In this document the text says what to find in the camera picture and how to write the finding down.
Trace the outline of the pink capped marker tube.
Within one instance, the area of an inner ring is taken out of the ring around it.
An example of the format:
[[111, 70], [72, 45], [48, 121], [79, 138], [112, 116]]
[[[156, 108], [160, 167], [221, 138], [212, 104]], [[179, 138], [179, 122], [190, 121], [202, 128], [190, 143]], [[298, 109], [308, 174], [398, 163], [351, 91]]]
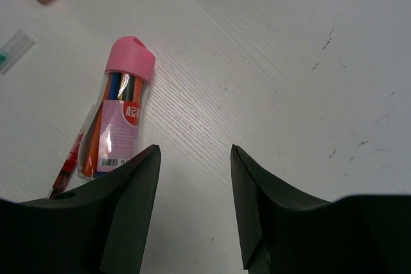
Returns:
[[154, 71], [155, 56], [137, 37], [115, 41], [78, 150], [80, 177], [100, 177], [136, 155], [139, 123]]

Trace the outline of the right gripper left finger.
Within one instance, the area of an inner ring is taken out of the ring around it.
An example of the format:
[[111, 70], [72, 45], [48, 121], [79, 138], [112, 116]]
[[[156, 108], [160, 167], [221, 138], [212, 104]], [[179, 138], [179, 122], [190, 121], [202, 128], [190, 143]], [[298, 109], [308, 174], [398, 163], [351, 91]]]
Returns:
[[160, 165], [152, 145], [53, 199], [1, 200], [1, 272], [139, 273]]

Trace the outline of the red pen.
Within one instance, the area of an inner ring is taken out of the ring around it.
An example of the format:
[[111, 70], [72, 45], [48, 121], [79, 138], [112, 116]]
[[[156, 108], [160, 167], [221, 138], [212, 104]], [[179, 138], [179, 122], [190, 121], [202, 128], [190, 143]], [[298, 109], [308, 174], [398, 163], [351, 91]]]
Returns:
[[63, 166], [61, 167], [58, 173], [56, 180], [54, 181], [51, 187], [51, 190], [48, 194], [48, 199], [53, 199], [60, 193], [64, 192], [64, 190], [66, 189], [77, 165], [78, 152], [80, 148], [80, 143], [82, 141], [82, 137], [84, 135], [84, 131], [85, 126], [82, 126]]

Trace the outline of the green pen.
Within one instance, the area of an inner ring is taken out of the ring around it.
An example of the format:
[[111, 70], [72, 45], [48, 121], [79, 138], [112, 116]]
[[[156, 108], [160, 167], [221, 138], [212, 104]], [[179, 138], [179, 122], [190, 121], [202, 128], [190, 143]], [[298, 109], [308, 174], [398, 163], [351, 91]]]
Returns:
[[31, 36], [19, 30], [1, 47], [1, 74], [8, 72], [34, 44]]

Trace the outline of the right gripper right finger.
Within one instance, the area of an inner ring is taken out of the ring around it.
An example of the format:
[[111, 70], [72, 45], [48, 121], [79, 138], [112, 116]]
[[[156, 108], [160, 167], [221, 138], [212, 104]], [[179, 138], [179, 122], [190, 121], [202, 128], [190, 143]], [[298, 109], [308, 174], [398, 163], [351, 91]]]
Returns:
[[231, 178], [243, 268], [249, 273], [409, 273], [410, 197], [329, 202], [261, 167], [239, 146]]

